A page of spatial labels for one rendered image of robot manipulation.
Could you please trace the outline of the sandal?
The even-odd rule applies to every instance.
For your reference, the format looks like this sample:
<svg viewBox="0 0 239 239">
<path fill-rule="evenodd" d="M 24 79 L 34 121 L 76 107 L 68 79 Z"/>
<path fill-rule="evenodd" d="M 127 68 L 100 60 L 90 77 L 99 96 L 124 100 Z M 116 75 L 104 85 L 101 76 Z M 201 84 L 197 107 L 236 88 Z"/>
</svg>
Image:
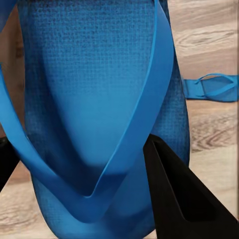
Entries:
<svg viewBox="0 0 239 239">
<path fill-rule="evenodd" d="M 23 38 L 24 128 L 0 63 L 0 121 L 58 239 L 155 228 L 143 147 L 189 167 L 190 132 L 167 0 L 0 0 Z"/>
<path fill-rule="evenodd" d="M 218 77 L 207 80 L 182 80 L 183 91 L 186 98 L 192 100 L 207 100 L 214 102 L 239 102 L 239 76 L 218 75 Z"/>
</svg>

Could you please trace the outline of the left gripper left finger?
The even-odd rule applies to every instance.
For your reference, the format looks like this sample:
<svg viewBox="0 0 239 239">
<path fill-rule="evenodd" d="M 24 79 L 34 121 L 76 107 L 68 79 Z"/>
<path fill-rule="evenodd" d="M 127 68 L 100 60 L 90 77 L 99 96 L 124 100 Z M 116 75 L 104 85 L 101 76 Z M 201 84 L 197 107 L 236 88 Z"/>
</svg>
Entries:
<svg viewBox="0 0 239 239">
<path fill-rule="evenodd" d="M 8 181 L 20 159 L 7 136 L 0 138 L 0 192 Z"/>
</svg>

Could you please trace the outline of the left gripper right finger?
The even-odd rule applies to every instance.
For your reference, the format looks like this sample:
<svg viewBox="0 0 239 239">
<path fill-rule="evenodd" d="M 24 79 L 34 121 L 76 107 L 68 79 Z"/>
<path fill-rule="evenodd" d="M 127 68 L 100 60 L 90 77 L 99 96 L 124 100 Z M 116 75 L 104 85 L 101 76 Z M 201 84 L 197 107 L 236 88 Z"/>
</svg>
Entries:
<svg viewBox="0 0 239 239">
<path fill-rule="evenodd" d="M 143 147 L 157 239 L 239 239 L 239 221 L 156 135 Z"/>
</svg>

